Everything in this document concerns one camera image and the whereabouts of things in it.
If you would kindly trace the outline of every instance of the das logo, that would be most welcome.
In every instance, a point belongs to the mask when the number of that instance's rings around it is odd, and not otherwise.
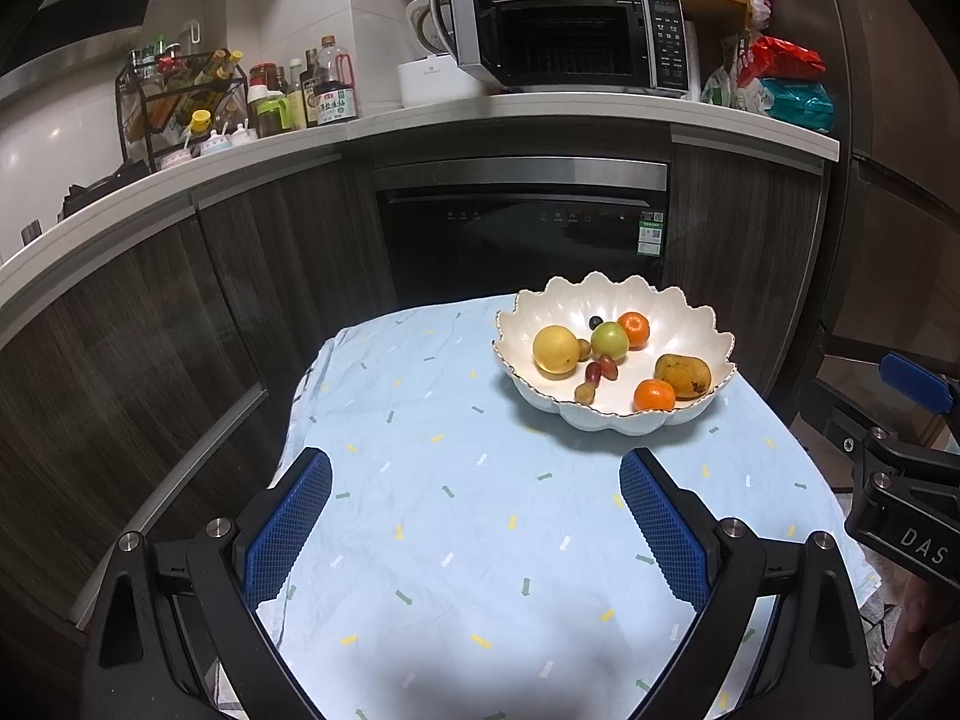
[[[939,565],[949,557],[947,547],[934,547],[932,538],[921,539],[920,534],[913,528],[906,529],[904,537],[901,538],[901,547],[906,547],[906,551],[914,555],[925,557],[933,565]]]

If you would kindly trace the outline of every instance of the mango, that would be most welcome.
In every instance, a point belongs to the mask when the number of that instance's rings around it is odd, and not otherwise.
[[[680,400],[691,400],[710,389],[710,369],[699,357],[664,354],[656,361],[654,378],[673,386]]]

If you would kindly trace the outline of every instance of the white countertop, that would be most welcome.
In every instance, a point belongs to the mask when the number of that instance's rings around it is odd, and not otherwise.
[[[174,194],[226,175],[233,170],[319,146],[344,143],[385,132],[467,122],[530,116],[593,116],[651,119],[669,124],[723,130],[836,162],[839,143],[833,138],[765,116],[688,100],[600,92],[542,92],[498,95],[477,100],[424,105],[277,135],[248,146],[199,157],[179,167],[154,173],[99,199],[57,224],[0,265],[0,309],[52,266],[117,224],[143,213]]]

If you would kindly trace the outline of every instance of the yellow bottle cap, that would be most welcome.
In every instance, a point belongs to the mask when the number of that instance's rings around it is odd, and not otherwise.
[[[190,117],[190,129],[193,132],[203,132],[210,126],[210,112],[208,110],[200,109],[199,111],[194,111],[193,116]]]

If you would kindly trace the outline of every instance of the dark grape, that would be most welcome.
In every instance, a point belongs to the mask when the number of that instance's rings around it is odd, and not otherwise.
[[[600,365],[600,372],[603,373],[604,377],[610,379],[612,382],[615,382],[616,377],[619,375],[619,371],[616,369],[616,362],[613,362],[613,357],[605,354],[598,362]]]
[[[587,370],[584,371],[584,380],[590,384],[597,384],[600,381],[600,364],[598,362],[587,364]]]

